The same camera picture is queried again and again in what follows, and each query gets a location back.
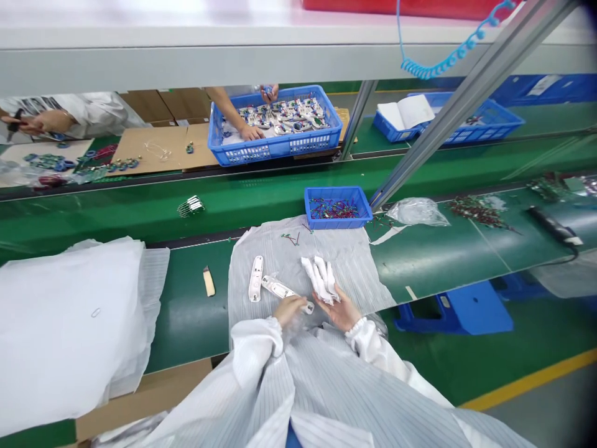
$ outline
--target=human hand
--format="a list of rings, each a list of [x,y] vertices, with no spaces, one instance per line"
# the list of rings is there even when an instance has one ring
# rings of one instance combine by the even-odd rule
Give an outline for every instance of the human hand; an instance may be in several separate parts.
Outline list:
[[[340,302],[334,302],[334,306],[319,300],[315,291],[313,291],[313,298],[325,314],[330,316],[331,321],[337,326],[338,330],[346,333],[349,332],[363,316],[356,306],[354,306],[353,301],[340,289],[338,284],[336,283],[334,286],[340,297]]]
[[[294,315],[305,306],[307,306],[307,299],[305,297],[285,297],[282,299],[282,302],[280,302],[272,316],[275,317],[280,323],[280,326],[284,328],[292,321]]]
[[[275,100],[278,99],[278,90],[280,89],[280,86],[278,84],[274,84],[271,86],[271,88],[272,88],[271,92],[266,92],[266,87],[264,85],[261,85],[259,87],[260,92],[261,92],[261,98],[263,98],[263,100],[267,104],[271,104]]]
[[[239,129],[239,133],[243,140],[259,140],[261,138],[265,138],[263,135],[263,131],[257,128],[256,126],[249,126],[245,124],[241,129]]]
[[[61,134],[67,132],[74,124],[76,124],[76,120],[70,113],[56,109],[41,112],[41,114],[34,118],[33,122],[36,126],[40,126],[43,132],[55,132]]]
[[[38,136],[44,133],[43,124],[35,122],[35,117],[24,116],[17,119],[11,116],[3,116],[0,120],[6,124],[19,123],[19,131],[24,134]]]

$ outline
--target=blue component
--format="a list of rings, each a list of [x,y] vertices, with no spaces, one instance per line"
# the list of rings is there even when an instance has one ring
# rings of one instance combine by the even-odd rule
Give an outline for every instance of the blue component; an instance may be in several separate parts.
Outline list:
[[[483,26],[486,24],[492,27],[499,25],[499,20],[495,17],[495,14],[498,12],[498,10],[502,8],[514,9],[514,6],[515,5],[511,0],[504,0],[502,3],[498,4],[491,11],[488,18],[481,22],[475,32],[472,33],[468,39],[464,41],[456,50],[454,50],[450,56],[433,67],[427,67],[406,57],[402,40],[402,30],[400,29],[400,0],[396,0],[396,20],[398,21],[398,36],[400,38],[400,51],[402,52],[402,65],[400,66],[401,69],[423,80],[428,80],[441,75],[450,67],[453,67],[458,59],[464,59],[466,56],[466,48],[472,49],[477,43],[473,39],[477,38],[478,40],[482,40],[485,37],[485,31],[481,29]]]
[[[60,161],[54,165],[54,171],[63,172],[67,170],[67,166],[64,162]]]
[[[437,301],[441,317],[421,319],[410,304],[398,306],[400,318],[394,325],[416,333],[481,335],[514,330],[514,323],[489,281],[472,284],[429,297]]]
[[[60,133],[48,133],[50,134],[50,136],[54,139],[54,140],[58,140],[58,141],[63,141],[65,140],[67,137],[64,134],[60,134]]]

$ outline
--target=shelf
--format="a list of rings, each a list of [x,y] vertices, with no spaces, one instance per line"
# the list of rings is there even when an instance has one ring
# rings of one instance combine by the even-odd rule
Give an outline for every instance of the shelf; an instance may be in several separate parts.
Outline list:
[[[402,25],[408,54],[424,64],[476,27],[406,16]],[[498,34],[488,29],[486,45],[450,75],[466,75]],[[577,9],[517,73],[595,72],[595,42]],[[410,77],[397,44],[394,16],[305,11],[300,0],[23,0],[0,17],[0,57],[10,67],[0,96]],[[35,67],[52,69],[42,76]]]

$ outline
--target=green floor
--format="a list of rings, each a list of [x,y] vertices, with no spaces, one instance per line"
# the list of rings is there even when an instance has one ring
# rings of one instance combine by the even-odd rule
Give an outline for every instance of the green floor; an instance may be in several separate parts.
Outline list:
[[[381,312],[396,352],[455,406],[597,347],[596,316],[574,299],[507,302],[514,331],[465,336],[400,332]]]

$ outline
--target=white foam sheet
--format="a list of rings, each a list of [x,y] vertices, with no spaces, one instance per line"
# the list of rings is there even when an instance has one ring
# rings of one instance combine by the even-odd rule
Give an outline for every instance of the white foam sheet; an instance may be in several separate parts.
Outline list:
[[[80,417],[136,389],[168,256],[123,238],[0,269],[0,436]]]
[[[306,215],[267,222],[260,227],[252,227],[236,242],[228,272],[230,328],[241,320],[271,315],[280,302],[278,297],[263,288],[261,301],[249,301],[249,274],[257,255],[264,257],[264,274],[277,278],[297,294],[310,297],[312,291],[301,257],[313,259],[320,256],[331,263],[336,282],[363,315],[396,306],[390,292],[379,281],[364,228],[315,230],[311,234],[303,225],[308,226]],[[298,246],[280,237],[290,233],[296,238],[299,232]],[[313,326],[326,320],[318,307],[313,315],[304,317],[306,324]]]

